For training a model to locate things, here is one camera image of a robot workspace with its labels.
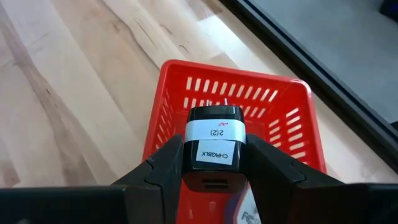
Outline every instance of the wooden floor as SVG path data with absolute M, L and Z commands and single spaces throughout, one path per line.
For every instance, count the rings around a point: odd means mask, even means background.
M 168 59 L 294 77 L 217 0 L 0 0 L 0 32 L 0 187 L 110 184 L 137 166 Z M 398 180 L 315 103 L 331 175 Z

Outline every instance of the dark floor mat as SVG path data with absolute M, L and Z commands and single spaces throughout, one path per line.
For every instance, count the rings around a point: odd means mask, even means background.
M 251 0 L 387 122 L 398 121 L 398 24 L 382 0 Z

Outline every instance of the basket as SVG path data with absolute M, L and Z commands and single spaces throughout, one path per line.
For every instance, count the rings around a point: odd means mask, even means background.
M 143 159 L 174 134 L 183 134 L 191 108 L 238 105 L 246 132 L 255 134 L 309 166 L 326 171 L 309 86 L 275 75 L 221 68 L 180 60 L 160 71 Z M 178 223 L 222 223 L 228 194 L 192 192 L 182 182 Z

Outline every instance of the black charger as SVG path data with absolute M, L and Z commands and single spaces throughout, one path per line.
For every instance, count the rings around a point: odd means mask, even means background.
M 380 12 L 398 22 L 398 0 L 384 0 Z
M 192 108 L 185 127 L 182 177 L 196 192 L 235 193 L 247 186 L 240 173 L 246 147 L 243 111 L 238 106 Z

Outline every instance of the basket slot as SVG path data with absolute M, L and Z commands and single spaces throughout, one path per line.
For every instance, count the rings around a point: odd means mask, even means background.
M 166 124 L 166 120 L 164 119 L 163 115 L 161 115 L 160 118 L 163 121 L 163 123 Z
M 250 106 L 246 107 L 246 109 L 244 110 L 243 116 L 248 115 L 249 111 L 250 111 Z
M 256 100 L 261 92 L 261 87 L 259 87 L 253 95 L 253 100 Z
M 304 142 L 300 142 L 300 143 L 294 144 L 293 146 L 290 146 L 289 149 L 290 150 L 300 149 L 303 146 L 304 146 Z
M 161 124 L 159 125 L 159 128 L 160 128 L 160 131 L 164 134 L 164 130 L 163 130 L 163 127 Z
M 250 114 L 250 117 L 251 117 L 251 118 L 252 118 L 254 115 L 256 115 L 256 112 L 257 112 L 258 109 L 259 109 L 258 107 L 255 107 L 255 108 L 253 109 L 253 111 L 252 111 L 251 114 Z
M 236 97 L 237 97 L 237 98 L 241 97 L 242 92 L 243 92 L 243 89 L 244 89 L 244 85 L 241 85 L 241 86 L 239 87 L 239 90 L 238 90 L 237 94 L 236 94 Z
M 191 104 L 191 108 L 194 108 L 197 106 L 197 99 L 192 99 L 192 104 Z
M 261 118 L 261 116 L 264 114 L 265 111 L 266 111 L 265 108 L 261 109 L 260 113 L 257 115 L 257 118 Z
M 200 79 L 200 78 L 197 78 L 197 81 L 195 82 L 195 91 L 199 91 L 200 82 L 201 82 L 201 79 Z
M 304 152 L 299 152 L 299 153 L 296 153 L 296 154 L 292 155 L 292 157 L 295 158 L 295 159 L 300 159 L 300 158 L 302 158 L 304 156 L 305 156 L 305 151 Z
M 184 98 L 184 106 L 183 106 L 185 109 L 188 107 L 188 101 L 189 101 L 189 98 L 185 97 Z
M 300 116 L 297 116 L 297 117 L 295 117 L 295 118 L 293 118 L 293 119 L 291 119 L 291 120 L 288 120 L 288 121 L 286 122 L 286 125 L 291 125 L 291 124 L 293 124 L 294 122 L 298 121 L 299 119 L 300 119 Z
M 218 87 L 218 81 L 215 81 L 214 84 L 213 84 L 213 89 L 211 90 L 212 94 L 216 93 L 217 87 Z
M 294 108 L 294 110 L 290 111 L 289 113 L 286 114 L 286 118 L 292 116 L 293 114 L 299 112 L 298 108 Z
M 166 99 L 164 99 L 163 103 L 164 103 L 165 107 L 168 109 L 169 108 L 169 103 L 167 102 Z
M 280 139 L 280 134 L 277 134 L 277 135 L 275 135 L 274 137 L 271 137 L 271 138 L 269 139 L 269 141 L 270 141 L 270 142 L 273 142 L 273 141 L 278 140 L 278 139 Z
M 291 142 L 291 141 L 294 141 L 294 140 L 298 140 L 298 139 L 300 139 L 300 138 L 302 138 L 302 137 L 303 137 L 303 133 L 298 133 L 298 134 L 296 134 L 296 135 L 290 137 L 290 138 L 288 139 L 288 141 Z
M 269 123 L 268 127 L 270 128 L 270 127 L 274 126 L 277 123 L 279 123 L 279 119 L 276 119 L 275 121 Z
M 298 124 L 298 125 L 294 126 L 293 128 L 289 128 L 289 129 L 287 130 L 287 133 L 290 134 L 290 133 L 292 133 L 292 132 L 294 132 L 294 131 L 299 130 L 300 128 L 301 128 L 301 124 Z
M 273 92 L 273 94 L 271 95 L 271 97 L 268 99 L 268 102 L 272 102 L 272 100 L 274 100 L 276 94 L 278 94 L 278 90 L 275 90 L 275 91 Z
M 188 77 L 187 78 L 187 85 L 185 87 L 186 90 L 190 90 L 191 89 L 191 84 L 192 84 L 192 77 Z
M 276 128 L 274 128 L 274 129 L 270 130 L 270 131 L 269 131 L 269 134 L 274 134 L 274 133 L 276 133 L 276 132 L 279 131 L 279 130 L 280 130 L 280 127 L 276 127 Z
M 246 92 L 246 94 L 244 95 L 244 98 L 247 99 L 250 96 L 251 91 L 253 90 L 253 86 L 250 86 Z
M 210 80 L 206 80 L 205 81 L 205 86 L 203 87 L 203 92 L 204 93 L 207 93 L 207 90 L 209 89 L 209 83 L 210 83 Z
M 162 137 L 160 136 L 160 134 L 157 134 L 157 139 L 160 141 L 160 143 L 164 143 Z
M 281 145 L 282 145 L 281 142 L 277 142 L 277 143 L 273 144 L 274 147 L 279 147 L 279 146 L 281 146 Z
M 166 111 L 165 106 L 162 107 L 162 110 L 163 110 L 164 114 L 166 115 L 166 117 L 168 117 L 168 118 L 170 118 L 170 119 L 173 118 L 172 115 L 170 114 L 170 112 L 169 112 L 169 111 Z
M 264 94 L 262 94 L 262 97 L 261 97 L 260 101 L 264 101 L 264 100 L 266 99 L 268 93 L 269 93 L 269 89 L 266 89 L 266 90 L 264 91 Z
M 224 82 L 223 86 L 221 87 L 221 90 L 220 90 L 220 95 L 224 95 L 224 92 L 225 92 L 225 89 L 227 86 L 228 86 L 228 84 L 226 82 Z
M 232 96 L 235 91 L 236 84 L 232 84 L 231 88 L 229 89 L 228 96 Z

